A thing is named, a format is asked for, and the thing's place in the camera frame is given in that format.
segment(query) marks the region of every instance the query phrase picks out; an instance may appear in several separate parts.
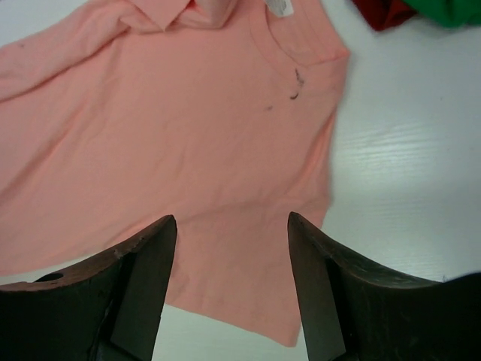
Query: white surface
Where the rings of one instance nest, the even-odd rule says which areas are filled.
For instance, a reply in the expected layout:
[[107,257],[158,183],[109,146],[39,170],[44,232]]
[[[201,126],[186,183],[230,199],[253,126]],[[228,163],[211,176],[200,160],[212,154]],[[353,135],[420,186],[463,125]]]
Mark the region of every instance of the white surface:
[[[323,2],[352,51],[334,142],[334,206],[323,229],[417,276],[440,281],[480,270],[481,28],[447,31],[412,20],[377,35],[350,1]],[[0,45],[81,3],[0,0]],[[305,361],[300,340],[288,349],[166,307],[154,359]]]

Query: pink shirt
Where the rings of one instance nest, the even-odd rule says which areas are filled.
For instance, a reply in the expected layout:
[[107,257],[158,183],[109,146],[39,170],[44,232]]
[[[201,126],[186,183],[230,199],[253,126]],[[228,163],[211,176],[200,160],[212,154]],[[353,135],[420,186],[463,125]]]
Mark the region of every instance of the pink shirt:
[[287,217],[328,209],[348,51],[319,0],[187,3],[92,0],[0,49],[0,275],[173,214],[167,303],[294,345]]

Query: clothing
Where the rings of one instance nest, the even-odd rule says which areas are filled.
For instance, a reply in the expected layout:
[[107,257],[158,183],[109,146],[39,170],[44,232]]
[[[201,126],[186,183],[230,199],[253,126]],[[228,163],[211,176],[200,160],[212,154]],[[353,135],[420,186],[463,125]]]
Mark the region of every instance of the clothing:
[[352,0],[368,24],[381,32],[399,26],[416,15],[402,0]]
[[0,274],[173,214],[166,302],[292,346],[286,224],[328,209],[348,50],[318,0],[165,3],[90,1],[0,49]]
[[442,26],[481,24],[481,0],[404,0],[410,7]]

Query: dark red fabric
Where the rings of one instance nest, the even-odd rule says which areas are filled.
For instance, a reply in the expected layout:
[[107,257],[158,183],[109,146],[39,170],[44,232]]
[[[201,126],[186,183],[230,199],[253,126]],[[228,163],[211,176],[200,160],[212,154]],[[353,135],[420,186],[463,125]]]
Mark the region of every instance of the dark red fabric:
[[377,32],[399,26],[416,15],[401,0],[352,0],[362,16]]

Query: green cloth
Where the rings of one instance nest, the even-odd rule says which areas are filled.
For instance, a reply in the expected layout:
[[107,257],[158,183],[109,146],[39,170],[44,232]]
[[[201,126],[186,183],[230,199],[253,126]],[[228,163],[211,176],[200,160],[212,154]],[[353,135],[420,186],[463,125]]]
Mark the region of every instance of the green cloth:
[[403,0],[442,26],[481,25],[481,0]]

